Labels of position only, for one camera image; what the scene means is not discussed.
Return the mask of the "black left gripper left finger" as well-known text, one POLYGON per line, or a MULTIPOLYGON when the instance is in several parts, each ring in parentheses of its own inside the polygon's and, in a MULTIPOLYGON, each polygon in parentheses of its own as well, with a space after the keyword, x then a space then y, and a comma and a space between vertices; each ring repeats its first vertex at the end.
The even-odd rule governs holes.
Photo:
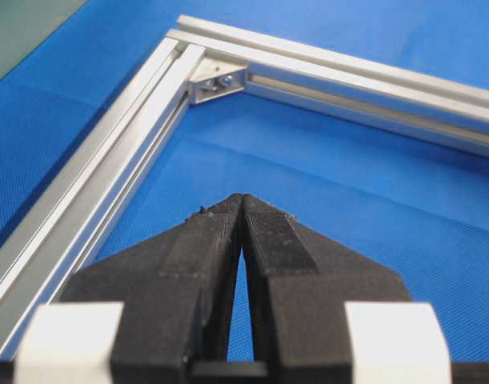
POLYGON ((226 353, 241 194, 81 269, 39 307, 16 383, 181 383, 190 359, 226 353))

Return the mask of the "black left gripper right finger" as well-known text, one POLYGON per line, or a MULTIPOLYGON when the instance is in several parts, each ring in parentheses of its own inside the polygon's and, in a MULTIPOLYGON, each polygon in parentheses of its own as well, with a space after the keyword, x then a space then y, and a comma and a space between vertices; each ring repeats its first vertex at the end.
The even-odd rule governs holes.
POLYGON ((449 383, 431 305, 393 271, 245 195, 255 357, 278 383, 449 383))

